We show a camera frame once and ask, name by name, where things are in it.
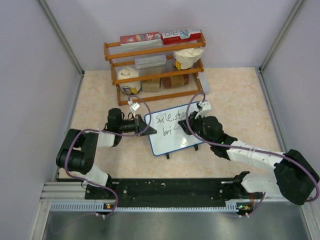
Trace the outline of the blue framed whiteboard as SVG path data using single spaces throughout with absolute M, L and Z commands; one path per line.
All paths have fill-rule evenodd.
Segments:
M 186 119 L 187 106 L 187 104 L 179 105 L 148 113 L 144 116 L 144 121 L 147 124 L 150 123 L 150 127 L 157 130 L 157 134 L 148 136 L 154 156 L 161 156 L 201 143 L 193 135 L 185 134 L 181 127 L 174 129 L 175 125 L 178 125 L 178 121 Z

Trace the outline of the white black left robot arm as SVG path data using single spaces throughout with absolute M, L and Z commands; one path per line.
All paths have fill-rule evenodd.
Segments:
M 82 132 L 71 128 L 56 157 L 56 165 L 67 169 L 78 178 L 98 184 L 96 192 L 102 198 L 109 198 L 114 191 L 111 176 L 94 164 L 97 148 L 116 147 L 122 140 L 122 134 L 134 133 L 136 136 L 148 136 L 157 133 L 144 122 L 141 115 L 125 114 L 119 108 L 108 111 L 107 123 L 103 131 Z

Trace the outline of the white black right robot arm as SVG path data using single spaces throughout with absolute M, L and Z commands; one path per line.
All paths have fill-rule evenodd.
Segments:
M 282 195 L 291 203 L 303 205 L 320 181 L 319 175 L 299 151 L 291 149 L 273 153 L 250 146 L 226 134 L 214 116 L 202 117 L 194 111 L 188 119 L 178 121 L 178 125 L 187 135 L 198 136 L 209 143 L 216 156 L 264 170 L 264 173 L 245 173 L 233 185 L 233 192 L 239 198 L 260 192 Z

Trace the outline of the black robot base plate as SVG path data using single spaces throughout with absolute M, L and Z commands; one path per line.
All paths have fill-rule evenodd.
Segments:
M 224 207 L 229 200 L 259 200 L 231 178 L 114 178 L 113 191 L 88 185 L 86 200 L 114 200 L 118 206 L 151 208 Z

